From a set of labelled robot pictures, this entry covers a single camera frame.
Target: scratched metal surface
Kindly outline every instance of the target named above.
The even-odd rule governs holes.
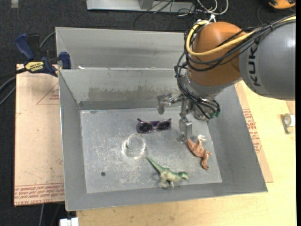
[[[163,115],[159,115],[156,108],[81,111],[87,192],[160,187],[159,174],[145,156],[173,171],[190,174],[189,180],[181,180],[175,186],[221,182],[207,122],[190,117],[193,134],[204,135],[207,141],[203,146],[213,153],[208,160],[209,170],[204,170],[200,166],[201,159],[194,156],[185,143],[177,140],[180,135],[179,112],[179,107],[167,108]],[[143,157],[133,159],[122,153],[122,143],[135,133],[137,118],[155,121],[172,118],[172,128],[144,134],[147,151]]]

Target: plastic figurine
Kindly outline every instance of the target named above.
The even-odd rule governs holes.
[[[205,139],[205,136],[203,136],[203,135],[198,136],[198,142],[197,143],[192,142],[190,140],[190,138],[188,138],[187,139],[187,146],[189,147],[189,149],[192,151],[193,154],[195,154],[196,156],[203,159],[202,162],[201,162],[201,166],[205,170],[208,170],[209,166],[207,164],[207,160],[208,160],[209,156],[212,155],[212,153],[203,148],[202,141],[207,141]]]
[[[158,170],[158,172],[160,173],[160,177],[161,177],[161,186],[163,188],[167,188],[166,185],[166,181],[170,182],[171,187],[174,187],[174,182],[178,182],[180,181],[182,178],[184,179],[189,179],[190,175],[187,172],[173,172],[171,171],[169,168],[164,168],[161,167],[159,164],[157,164],[156,162],[154,162],[152,159],[150,158],[146,158],[147,160],[150,161],[150,163],[154,166],[155,169]]]

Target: floor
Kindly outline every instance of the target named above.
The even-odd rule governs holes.
[[[38,33],[46,38],[56,26],[110,28],[121,30],[185,32],[202,13],[177,16],[169,13],[140,13],[120,11],[87,11],[87,0],[0,0],[0,85],[13,73],[15,64],[24,63],[14,39],[20,34]],[[257,26],[291,14],[291,11],[275,12],[261,0],[229,0],[228,11],[217,16],[217,21],[234,23],[241,28]],[[55,40],[51,37],[43,46],[43,53],[55,57]],[[0,101],[13,89],[12,82],[0,89]],[[45,204],[14,207],[14,143],[15,143],[15,93],[0,105],[0,226],[50,226],[60,218],[71,217],[64,204]]]

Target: sunglasses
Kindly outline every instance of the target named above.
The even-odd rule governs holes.
[[[171,118],[165,121],[142,121],[139,118],[136,126],[138,133],[147,133],[152,130],[168,130],[171,128]]]

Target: robotic arm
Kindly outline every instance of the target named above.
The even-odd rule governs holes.
[[[296,16],[246,31],[226,22],[199,20],[185,34],[184,53],[174,68],[181,94],[159,96],[158,112],[181,101],[180,128],[187,139],[192,124],[186,114],[193,112],[202,120],[217,116],[220,106],[214,98],[241,79],[259,95],[293,100],[295,48]]]

